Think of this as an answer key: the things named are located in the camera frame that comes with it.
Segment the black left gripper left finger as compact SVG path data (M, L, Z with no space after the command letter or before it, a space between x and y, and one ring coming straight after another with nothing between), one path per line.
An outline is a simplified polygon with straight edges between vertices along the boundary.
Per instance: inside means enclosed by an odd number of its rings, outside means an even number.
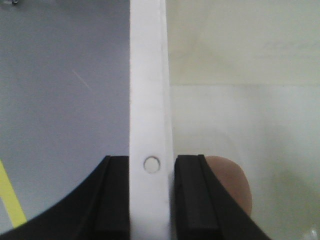
M65 198L0 238L130 239L128 156L106 156Z

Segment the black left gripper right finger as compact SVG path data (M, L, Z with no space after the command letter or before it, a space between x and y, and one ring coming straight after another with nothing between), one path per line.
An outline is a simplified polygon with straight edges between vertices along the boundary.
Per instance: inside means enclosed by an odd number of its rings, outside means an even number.
M204 155L177 156L174 195L179 240L269 239L223 187Z

